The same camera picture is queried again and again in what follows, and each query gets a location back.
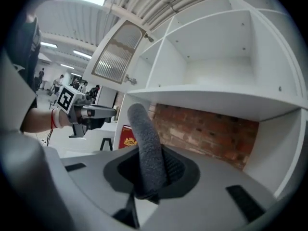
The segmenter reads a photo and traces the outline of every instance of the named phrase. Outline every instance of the hand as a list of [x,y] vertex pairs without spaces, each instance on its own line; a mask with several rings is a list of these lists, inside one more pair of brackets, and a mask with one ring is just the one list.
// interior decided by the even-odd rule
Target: hand
[[62,127],[72,126],[72,124],[68,120],[67,114],[63,110],[60,110],[59,122]]
[[[81,109],[79,107],[75,107],[74,109],[75,109],[77,121],[78,123],[81,123]],[[62,127],[72,126],[72,124],[70,123],[68,119],[67,114],[63,110],[60,110],[59,122]]]

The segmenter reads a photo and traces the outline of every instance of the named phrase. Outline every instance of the red bracelet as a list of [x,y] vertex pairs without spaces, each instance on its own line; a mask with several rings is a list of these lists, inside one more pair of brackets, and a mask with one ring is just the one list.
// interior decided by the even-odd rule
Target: red bracelet
[[54,109],[52,109],[52,111],[51,111],[51,129],[52,129],[52,125],[53,125],[55,128],[57,128],[57,126],[55,125],[54,120],[53,120],[53,111],[54,111]]

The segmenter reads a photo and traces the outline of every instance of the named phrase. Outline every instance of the person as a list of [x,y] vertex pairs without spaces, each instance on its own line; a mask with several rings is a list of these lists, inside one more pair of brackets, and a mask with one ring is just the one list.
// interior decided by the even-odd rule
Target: person
[[54,82],[54,94],[56,94],[61,86],[62,78],[64,78],[64,75],[61,75],[59,78],[56,78]]
[[[38,6],[46,1],[49,0],[30,0],[17,16],[4,45],[16,71],[33,90],[35,90],[34,71],[39,58],[41,42],[35,12]],[[71,126],[65,112],[59,109],[56,111],[40,110],[35,99],[23,120],[21,131],[43,132],[51,129],[51,115],[56,123],[53,128]]]
[[87,85],[88,85],[88,83],[85,82],[85,83],[83,84],[83,86],[80,86],[80,88],[78,89],[78,91],[82,92],[83,94],[86,94],[86,92],[87,92]]
[[34,77],[34,87],[35,90],[39,90],[39,87],[43,81],[43,77],[45,75],[44,68],[38,73],[38,77]]
[[78,90],[79,88],[79,82],[78,82],[78,79],[74,79],[73,83],[70,84],[70,86],[72,86],[74,89]]
[[89,96],[93,99],[93,102],[92,102],[93,104],[95,103],[96,96],[97,96],[97,93],[98,93],[99,90],[100,90],[100,86],[99,85],[96,85],[96,87],[93,87],[90,90]]
[[45,72],[44,72],[44,68],[38,73],[38,86],[37,86],[37,90],[39,89],[40,85],[42,84],[43,82],[43,77],[45,75]]

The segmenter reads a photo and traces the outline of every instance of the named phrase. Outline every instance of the brick wall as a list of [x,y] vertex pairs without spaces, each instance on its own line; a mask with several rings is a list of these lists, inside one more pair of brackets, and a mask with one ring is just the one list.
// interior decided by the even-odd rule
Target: brick wall
[[122,93],[122,92],[117,92],[117,96],[116,96],[116,99],[115,99],[115,105],[116,106],[122,106],[122,102],[123,102],[123,99],[124,99],[124,95],[125,93]]
[[192,109],[153,104],[149,116],[163,144],[205,154],[243,169],[258,122]]

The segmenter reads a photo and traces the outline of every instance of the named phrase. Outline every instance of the ceiling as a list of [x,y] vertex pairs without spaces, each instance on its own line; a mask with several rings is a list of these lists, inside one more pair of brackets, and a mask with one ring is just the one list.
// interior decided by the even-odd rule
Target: ceiling
[[49,1],[38,8],[37,17],[42,41],[56,44],[58,48],[41,46],[41,53],[54,63],[74,67],[69,70],[82,75],[89,59],[76,55],[73,50],[93,55],[120,17],[132,18],[154,30],[176,13],[201,1],[106,0],[102,7],[78,0]]
[[117,22],[118,17],[97,6],[77,0],[49,1],[37,10],[42,41],[58,48],[41,46],[41,53],[52,62],[74,67],[73,73],[82,74],[88,58],[76,55],[73,50],[93,55],[104,35]]

